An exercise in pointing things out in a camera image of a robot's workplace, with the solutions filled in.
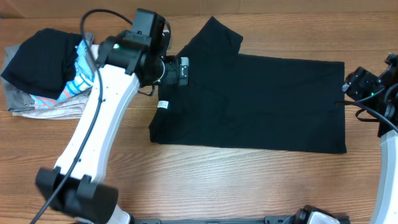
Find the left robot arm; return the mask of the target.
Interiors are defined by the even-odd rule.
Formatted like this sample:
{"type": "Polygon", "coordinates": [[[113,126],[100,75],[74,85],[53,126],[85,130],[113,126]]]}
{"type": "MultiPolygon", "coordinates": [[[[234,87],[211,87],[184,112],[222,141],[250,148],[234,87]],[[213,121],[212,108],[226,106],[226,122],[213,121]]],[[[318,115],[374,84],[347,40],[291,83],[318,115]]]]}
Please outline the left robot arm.
{"type": "Polygon", "coordinates": [[[118,190],[103,183],[119,125],[140,88],[188,83],[188,58],[167,55],[172,31],[165,18],[138,9],[130,24],[87,51],[96,68],[88,103],[55,166],[35,178],[45,208],[83,223],[134,222],[118,206],[118,190]]]}

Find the black t-shirt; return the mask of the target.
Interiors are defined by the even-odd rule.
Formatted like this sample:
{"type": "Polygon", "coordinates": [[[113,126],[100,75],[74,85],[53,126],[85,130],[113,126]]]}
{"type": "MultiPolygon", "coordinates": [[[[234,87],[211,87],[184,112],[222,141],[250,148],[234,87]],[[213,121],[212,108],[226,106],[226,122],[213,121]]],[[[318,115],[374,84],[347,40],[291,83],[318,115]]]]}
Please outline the black t-shirt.
{"type": "Polygon", "coordinates": [[[208,20],[180,51],[188,83],[158,89],[150,140],[344,154],[344,63],[244,55],[242,41],[208,20]]]}

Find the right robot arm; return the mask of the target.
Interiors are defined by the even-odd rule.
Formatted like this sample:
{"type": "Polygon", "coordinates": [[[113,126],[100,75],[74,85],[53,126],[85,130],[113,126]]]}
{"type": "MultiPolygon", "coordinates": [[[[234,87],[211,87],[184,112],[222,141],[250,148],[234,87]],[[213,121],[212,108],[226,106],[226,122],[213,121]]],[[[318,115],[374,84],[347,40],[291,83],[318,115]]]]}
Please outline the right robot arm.
{"type": "Polygon", "coordinates": [[[397,55],[389,53],[384,62],[378,77],[363,67],[350,73],[341,90],[352,100],[336,102],[357,106],[362,122],[379,123],[381,174],[370,224],[397,223],[397,55]]]}

